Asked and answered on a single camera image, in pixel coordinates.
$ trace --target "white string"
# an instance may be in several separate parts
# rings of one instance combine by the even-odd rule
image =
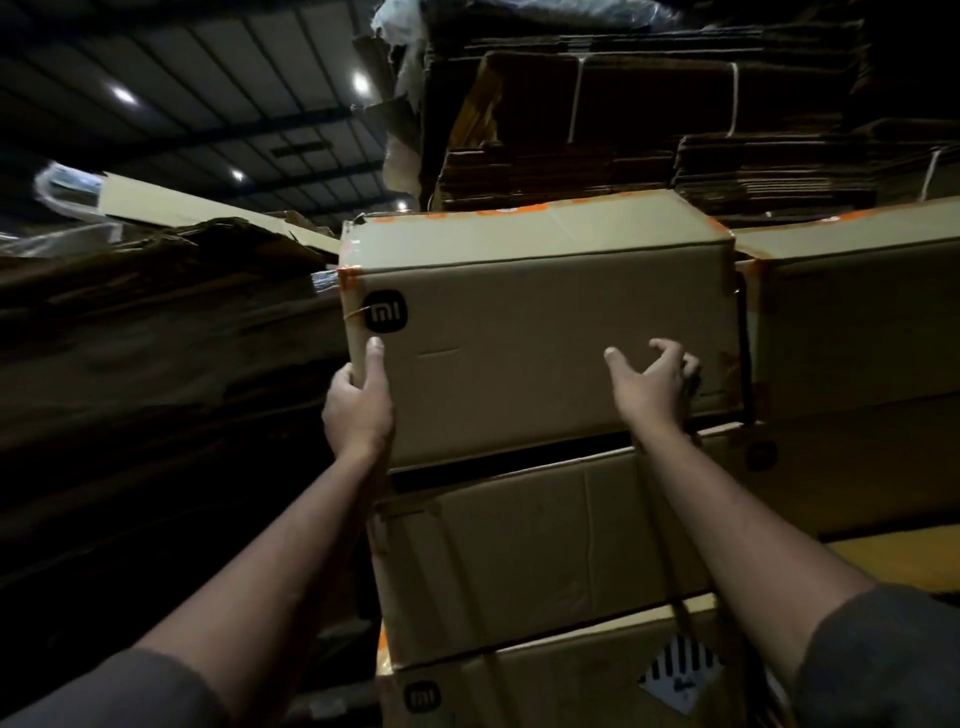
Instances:
[[[937,147],[930,155],[930,163],[926,167],[926,177],[924,177],[924,186],[920,188],[920,196],[917,198],[918,203],[926,202],[926,193],[930,189],[930,181],[933,179],[933,172],[937,168],[937,159],[940,158],[940,153],[943,151],[943,147]]]
[[[584,79],[584,61],[587,56],[577,56],[577,84],[573,87],[573,111],[570,112],[570,131],[566,143],[573,143],[573,131],[577,128],[577,108],[580,107],[580,82]]]
[[[730,64],[733,69],[733,109],[731,111],[730,130],[727,136],[733,136],[736,131],[736,117],[740,111],[740,66],[735,62]]]

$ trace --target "person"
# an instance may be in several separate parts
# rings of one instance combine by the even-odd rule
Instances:
[[[878,585],[781,519],[684,434],[700,363],[654,339],[633,370],[604,356],[613,400],[721,595],[808,726],[960,724],[960,617],[921,592]],[[384,482],[393,409],[384,346],[367,379],[333,378],[324,409],[336,455],[252,544],[132,649],[3,725],[147,728],[276,722],[316,633],[319,604]]]

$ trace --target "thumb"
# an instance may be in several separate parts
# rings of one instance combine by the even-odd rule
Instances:
[[[383,366],[383,340],[371,336],[367,341],[367,378],[364,389],[372,387],[387,388],[387,370]]]
[[[605,352],[603,352],[604,359],[607,360],[607,366],[610,369],[610,377],[615,384],[619,379],[622,379],[624,376],[635,374],[634,368],[630,366],[630,362],[627,361],[627,357],[623,355],[623,352],[617,347],[610,347]]]

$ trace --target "black and white striped label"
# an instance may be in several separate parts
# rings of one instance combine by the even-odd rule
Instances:
[[[700,694],[722,670],[723,661],[709,647],[677,635],[636,681],[675,711],[689,716]]]

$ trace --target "gray sleeve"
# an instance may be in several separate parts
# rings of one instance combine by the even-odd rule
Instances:
[[[960,726],[960,610],[880,586],[817,628],[797,677],[802,726]]]
[[[0,722],[2,728],[213,728],[227,711],[204,679],[166,655],[129,649]]]

